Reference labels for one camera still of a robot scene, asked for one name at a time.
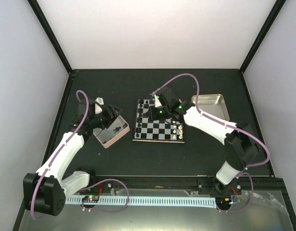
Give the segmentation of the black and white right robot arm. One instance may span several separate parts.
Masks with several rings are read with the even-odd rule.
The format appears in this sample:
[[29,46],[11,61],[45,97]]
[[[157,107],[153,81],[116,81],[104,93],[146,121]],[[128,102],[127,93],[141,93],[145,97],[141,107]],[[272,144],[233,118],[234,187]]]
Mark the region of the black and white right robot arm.
[[223,194],[230,189],[230,182],[242,172],[259,153],[256,142],[248,136],[252,131],[248,124],[237,125],[213,116],[191,101],[178,99],[169,87],[151,94],[154,106],[151,119],[171,118],[197,128],[218,140],[225,149],[225,162],[213,181],[213,189]]

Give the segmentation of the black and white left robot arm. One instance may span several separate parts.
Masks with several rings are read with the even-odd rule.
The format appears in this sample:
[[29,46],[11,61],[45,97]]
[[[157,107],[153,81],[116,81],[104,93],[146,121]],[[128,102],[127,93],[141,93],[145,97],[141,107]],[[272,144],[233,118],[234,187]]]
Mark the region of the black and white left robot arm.
[[24,205],[31,216],[35,212],[57,216],[71,195],[82,188],[86,192],[97,188],[97,179],[86,171],[77,170],[67,178],[63,176],[76,153],[92,136],[93,130],[109,128],[119,117],[120,111],[116,106],[104,105],[101,98],[79,103],[78,113],[55,151],[35,173],[28,173],[23,179]]

